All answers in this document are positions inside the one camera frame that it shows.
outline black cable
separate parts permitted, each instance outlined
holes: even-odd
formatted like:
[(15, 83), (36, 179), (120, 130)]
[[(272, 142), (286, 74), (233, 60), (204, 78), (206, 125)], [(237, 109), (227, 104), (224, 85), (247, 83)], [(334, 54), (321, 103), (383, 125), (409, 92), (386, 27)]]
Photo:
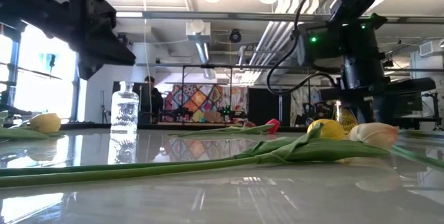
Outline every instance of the black cable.
[(330, 80), (330, 82), (332, 83), (333, 86), (336, 86), (336, 83), (334, 82), (334, 79), (330, 75), (328, 75), (326, 73), (317, 73), (317, 74), (309, 75), (302, 82), (300, 82), (299, 84), (297, 84), (293, 88), (288, 89), (287, 91), (278, 92), (278, 91), (275, 91), (275, 90), (271, 89), (271, 86), (270, 86), (271, 75), (276, 70), (276, 68), (280, 64), (282, 64), (282, 62), (284, 62), (296, 50), (296, 47), (298, 45), (298, 39), (299, 39), (298, 23), (299, 23), (299, 18), (300, 18), (300, 14), (301, 14), (301, 11), (302, 11), (302, 7), (304, 6), (306, 1), (307, 0), (302, 0), (300, 2), (300, 4), (299, 4), (298, 10), (296, 11), (296, 16), (294, 18), (294, 28), (293, 28), (293, 32), (291, 33), (291, 39), (294, 41), (293, 46), (291, 47), (290, 51), (287, 54), (285, 54), (281, 59), (279, 59), (275, 63), (275, 65), (273, 65), (273, 67), (270, 69), (270, 71), (268, 72), (268, 74), (266, 76), (266, 88), (273, 95), (280, 96), (280, 95), (290, 94), (291, 92), (294, 92), (295, 90), (301, 88), (309, 79), (311, 79), (311, 78), (313, 78), (315, 76), (326, 77), (326, 78), (328, 78)]

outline glossy table surface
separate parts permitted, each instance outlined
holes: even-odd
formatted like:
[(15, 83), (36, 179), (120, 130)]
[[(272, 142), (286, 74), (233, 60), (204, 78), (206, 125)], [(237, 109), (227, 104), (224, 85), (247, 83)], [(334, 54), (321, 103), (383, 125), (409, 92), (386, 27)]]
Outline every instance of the glossy table surface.
[[(218, 159), (276, 138), (169, 133), (141, 130), (130, 138), (72, 130), (57, 141), (7, 141), (0, 143), (0, 167)], [(401, 138), (398, 145), (443, 158), (438, 139)], [(444, 223), (444, 173), (391, 156), (0, 189), (0, 223)]]

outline person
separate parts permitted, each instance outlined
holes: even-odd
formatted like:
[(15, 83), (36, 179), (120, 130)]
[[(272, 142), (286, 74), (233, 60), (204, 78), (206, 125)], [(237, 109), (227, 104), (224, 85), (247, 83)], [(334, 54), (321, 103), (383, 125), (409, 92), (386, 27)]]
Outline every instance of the person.
[(140, 99), (141, 124), (157, 123), (159, 121), (159, 113), (164, 107), (164, 99), (159, 90), (154, 87), (154, 81), (152, 76), (147, 76), (145, 84), (142, 86), (142, 98)]

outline ceiling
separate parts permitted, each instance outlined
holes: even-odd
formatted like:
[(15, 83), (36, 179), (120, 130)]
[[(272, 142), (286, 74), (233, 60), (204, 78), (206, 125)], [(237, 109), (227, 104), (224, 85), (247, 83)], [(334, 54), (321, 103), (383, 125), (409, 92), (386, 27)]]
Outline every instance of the ceiling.
[[(216, 3), (207, 0), (108, 0), (118, 11), (198, 11), (198, 12), (282, 12), (282, 3), (265, 4), (260, 0), (219, 0)], [(316, 5), (319, 0), (312, 0)], [(369, 10), (367, 14), (376, 12), (379, 15), (425, 15), (444, 17), (444, 0), (383, 0), (379, 5)], [(181, 42), (186, 40), (186, 19), (119, 19), (117, 31), (125, 32), (132, 42), (143, 42), (144, 32), (151, 27), (155, 41), (151, 42), (177, 42), (165, 44), (169, 55), (173, 57), (197, 58), (197, 50), (193, 42)], [(257, 44), (267, 21), (236, 21), (236, 20), (210, 20), (212, 38), (210, 50), (220, 55), (219, 59), (228, 60), (229, 53), (239, 50), (243, 44)], [(239, 29), (242, 34), (241, 44), (229, 44), (228, 35), (232, 29)], [(412, 43), (421, 43), (428, 37), (444, 37), (444, 25), (402, 25), (391, 24), (381, 27), (377, 31), (378, 43), (383, 51), (390, 51)], [(396, 57), (402, 66), (409, 65), (409, 54), (400, 52)]]

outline window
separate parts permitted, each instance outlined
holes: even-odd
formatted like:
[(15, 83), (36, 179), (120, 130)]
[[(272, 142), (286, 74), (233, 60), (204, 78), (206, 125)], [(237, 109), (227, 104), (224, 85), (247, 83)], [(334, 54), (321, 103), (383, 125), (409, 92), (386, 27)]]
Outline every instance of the window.
[(20, 45), (14, 106), (71, 118), (75, 72), (76, 53), (66, 42), (49, 39), (40, 29), (27, 26)]
[[(5, 64), (11, 61), (12, 40), (0, 35), (0, 81), (6, 82), (9, 78), (9, 70)], [(0, 92), (6, 89), (6, 85), (0, 84)]]

